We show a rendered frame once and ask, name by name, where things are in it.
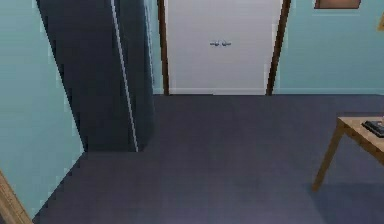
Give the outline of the white double room door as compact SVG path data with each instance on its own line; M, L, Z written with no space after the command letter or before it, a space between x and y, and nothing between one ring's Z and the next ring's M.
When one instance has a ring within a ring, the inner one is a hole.
M162 0L169 92L270 95L291 1Z

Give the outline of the light wooden table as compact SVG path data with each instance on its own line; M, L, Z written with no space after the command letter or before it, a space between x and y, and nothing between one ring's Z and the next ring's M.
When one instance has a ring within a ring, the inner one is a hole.
M363 126L367 120L379 121L380 117L338 117L336 119L336 126L328 149L311 186L314 192L321 187L339 142L344 135L354 140L364 151L384 166L384 138L379 138Z

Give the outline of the brown framed wall picture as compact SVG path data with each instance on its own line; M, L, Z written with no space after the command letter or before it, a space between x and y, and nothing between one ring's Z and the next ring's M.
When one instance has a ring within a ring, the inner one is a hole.
M315 9L358 9L361 0L316 0Z

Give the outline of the black flat remote control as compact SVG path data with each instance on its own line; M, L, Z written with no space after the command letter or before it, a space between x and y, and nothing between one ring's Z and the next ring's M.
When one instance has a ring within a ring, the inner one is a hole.
M379 138L384 138L384 123L381 121L364 121L362 126Z

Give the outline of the light wooden furniture edge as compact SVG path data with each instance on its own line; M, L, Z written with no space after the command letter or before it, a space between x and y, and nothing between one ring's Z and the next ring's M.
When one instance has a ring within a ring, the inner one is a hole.
M1 171L0 215L6 224L34 224Z

